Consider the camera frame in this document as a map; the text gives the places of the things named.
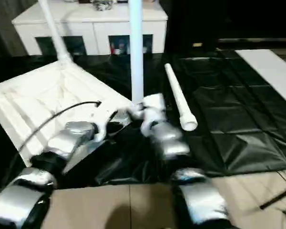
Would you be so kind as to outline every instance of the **white pole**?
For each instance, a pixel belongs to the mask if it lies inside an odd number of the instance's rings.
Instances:
[[[47,0],[38,0],[43,14],[46,18],[46,21],[48,23],[48,26],[50,28],[51,34],[52,34],[52,40],[54,43],[54,47],[57,52],[57,59],[61,62],[72,62],[71,56],[67,51],[67,48],[61,38],[61,36],[58,33],[58,30],[56,28],[53,16],[51,14],[48,1]]]
[[[129,0],[132,101],[141,101],[143,90],[142,0]]]
[[[175,73],[169,63],[165,65],[165,70],[179,110],[181,127],[185,131],[193,131],[198,126],[197,120],[186,102],[180,84],[178,83]]]

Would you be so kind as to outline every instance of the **wooden floor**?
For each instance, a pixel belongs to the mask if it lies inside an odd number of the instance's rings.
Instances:
[[[286,198],[257,207],[286,189],[276,172],[215,178],[234,224],[241,229],[286,229]],[[43,229],[175,229],[166,185],[124,185],[58,190]]]

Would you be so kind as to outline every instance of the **white cabinet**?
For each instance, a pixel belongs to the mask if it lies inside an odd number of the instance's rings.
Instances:
[[[127,37],[130,34],[130,23],[127,3],[116,4],[111,10],[96,11],[91,4],[48,1],[58,30],[73,54],[117,54],[113,50],[119,48],[124,49],[123,53],[129,53]],[[167,15],[158,2],[143,3],[143,34],[148,35],[147,41],[143,37],[146,52],[164,51],[166,22]],[[29,55],[55,52],[50,30],[38,3],[12,23]]]

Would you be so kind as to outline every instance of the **black plastic sheet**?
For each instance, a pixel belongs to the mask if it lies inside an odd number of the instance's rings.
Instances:
[[[48,57],[0,59],[0,82],[55,61]],[[74,61],[130,99],[129,56],[81,56]],[[199,123],[184,132],[191,148],[186,165],[211,177],[286,169],[286,101],[235,52],[195,57],[144,56],[145,95],[163,93],[167,116],[180,126],[164,63],[170,62]],[[0,127],[0,185],[17,150]],[[12,177],[24,168],[17,158]],[[65,177],[61,188],[165,181],[140,129],[130,125]]]

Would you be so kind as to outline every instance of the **cabinet door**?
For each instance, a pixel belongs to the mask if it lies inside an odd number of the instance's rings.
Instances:
[[[114,49],[118,49],[119,44],[123,44],[125,53],[127,51],[127,45],[130,34],[129,22],[99,22],[94,23],[94,30],[96,35],[96,41],[99,48],[99,55],[108,55],[114,52]],[[162,53],[164,51],[165,33],[166,33],[166,21],[144,21],[142,24],[143,42],[145,44],[144,50],[148,52],[149,43],[152,43],[153,53]]]
[[[29,55],[55,54],[51,32],[46,23],[15,26]],[[97,55],[93,24],[90,22],[60,23],[58,31],[73,54]]]

